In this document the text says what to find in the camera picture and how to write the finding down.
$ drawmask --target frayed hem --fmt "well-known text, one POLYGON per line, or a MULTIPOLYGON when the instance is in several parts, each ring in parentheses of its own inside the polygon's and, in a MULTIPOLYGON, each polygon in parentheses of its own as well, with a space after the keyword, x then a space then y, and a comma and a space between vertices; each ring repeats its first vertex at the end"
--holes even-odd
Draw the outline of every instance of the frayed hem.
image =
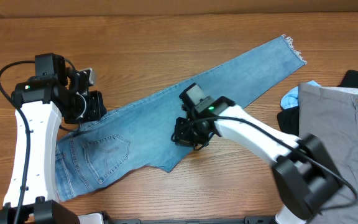
POLYGON ((302 61, 304 62, 305 64, 307 64, 308 62, 306 60, 303 60, 303 57, 301 56, 301 52, 297 51, 294 49, 293 47, 293 39, 291 37, 285 37, 285 34, 281 35, 285 42, 287 43, 287 45, 291 48, 292 52, 302 61))

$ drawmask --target black cloth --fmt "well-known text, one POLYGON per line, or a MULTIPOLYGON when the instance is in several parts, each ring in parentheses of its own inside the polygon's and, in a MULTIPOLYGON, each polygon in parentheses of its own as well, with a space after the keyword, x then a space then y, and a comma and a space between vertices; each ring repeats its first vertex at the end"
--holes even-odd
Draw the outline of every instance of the black cloth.
MULTIPOLYGON (((358 88, 358 71, 348 70, 338 87, 358 88)), ((277 121, 282 132, 299 136, 299 106, 279 112, 277 121)))

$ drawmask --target denim pants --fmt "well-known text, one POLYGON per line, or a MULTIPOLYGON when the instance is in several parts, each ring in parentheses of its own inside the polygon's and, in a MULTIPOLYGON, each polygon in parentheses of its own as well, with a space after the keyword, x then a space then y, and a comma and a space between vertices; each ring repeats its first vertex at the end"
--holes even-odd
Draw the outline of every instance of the denim pants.
POLYGON ((197 83, 206 95, 234 100, 245 107, 306 62, 284 36, 256 47, 222 65, 122 108, 99 121, 81 125, 56 148, 55 180, 60 200, 107 187, 143 166, 170 172, 191 147, 170 138, 176 118, 185 116, 179 94, 197 83))

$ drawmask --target robotic arm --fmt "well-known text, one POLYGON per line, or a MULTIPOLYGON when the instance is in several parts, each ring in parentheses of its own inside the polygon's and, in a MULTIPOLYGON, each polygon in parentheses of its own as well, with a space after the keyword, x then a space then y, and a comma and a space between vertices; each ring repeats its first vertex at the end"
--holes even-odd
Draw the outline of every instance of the robotic arm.
MULTIPOLYGON (((104 212, 76 216, 58 203, 55 185, 55 146, 62 117, 66 123, 82 123, 100 119, 106 113, 101 93, 89 92, 96 79, 94 71, 91 68, 77 71, 70 61, 55 54, 35 56, 35 71, 36 76, 17 84, 12 99, 7 97, 17 109, 17 144, 0 223, 14 223, 16 216, 16 223, 24 223, 32 214, 36 223, 118 224, 104 212), (65 67, 65 60, 71 68, 65 67), (29 127, 32 149, 22 201, 28 133, 20 112, 29 127)), ((275 217, 268 217, 268 223, 304 224, 343 186, 345 180, 316 137, 301 140, 281 133, 223 96, 218 100, 205 96, 195 83, 180 98, 187 117, 177 119, 172 141, 204 147, 217 134, 243 145, 272 168, 285 206, 275 217)))

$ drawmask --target pile of clothes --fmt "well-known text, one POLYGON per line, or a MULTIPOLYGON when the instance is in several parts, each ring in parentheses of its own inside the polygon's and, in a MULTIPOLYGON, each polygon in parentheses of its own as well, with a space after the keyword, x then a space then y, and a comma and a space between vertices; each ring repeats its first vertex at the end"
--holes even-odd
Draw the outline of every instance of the pile of clothes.
MULTIPOLYGON (((338 87, 301 83, 282 99, 280 129, 299 137, 311 133, 324 143, 341 175, 358 191, 358 72, 349 70, 338 87)), ((343 188, 325 206, 352 200, 343 188)), ((311 223, 358 223, 358 205, 323 212, 311 223)))

